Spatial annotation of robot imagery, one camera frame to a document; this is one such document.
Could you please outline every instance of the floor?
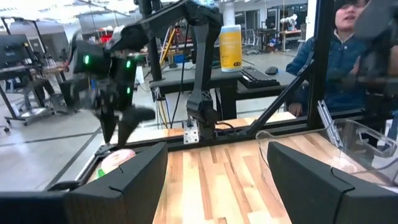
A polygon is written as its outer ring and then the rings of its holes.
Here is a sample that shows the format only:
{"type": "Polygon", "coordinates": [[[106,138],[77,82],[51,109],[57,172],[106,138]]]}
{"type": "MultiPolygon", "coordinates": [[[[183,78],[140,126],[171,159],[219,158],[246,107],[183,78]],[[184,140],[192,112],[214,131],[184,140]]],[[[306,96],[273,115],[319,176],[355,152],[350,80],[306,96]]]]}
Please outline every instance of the floor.
{"type": "MultiPolygon", "coordinates": [[[[259,70],[269,66],[284,69],[293,59],[294,53],[250,55],[245,56],[244,60],[253,63],[259,70]]],[[[148,90],[147,85],[140,86],[134,94],[134,102],[155,108],[148,90]]],[[[22,100],[22,95],[7,96],[13,103],[22,100]]],[[[176,121],[187,118],[187,98],[187,94],[182,94],[176,121]]],[[[239,101],[238,117],[259,115],[274,99],[275,97],[239,101]]],[[[170,113],[174,111],[176,101],[177,93],[167,95],[170,113]]],[[[1,99],[0,117],[7,115],[9,112],[1,99]]],[[[144,123],[141,128],[160,128],[157,120],[144,123]]],[[[0,126],[5,125],[5,120],[1,118],[0,126]]],[[[43,190],[55,181],[72,180],[102,140],[100,124],[89,111],[66,116],[56,114],[28,126],[15,121],[9,134],[0,131],[0,191],[43,190]]]]}

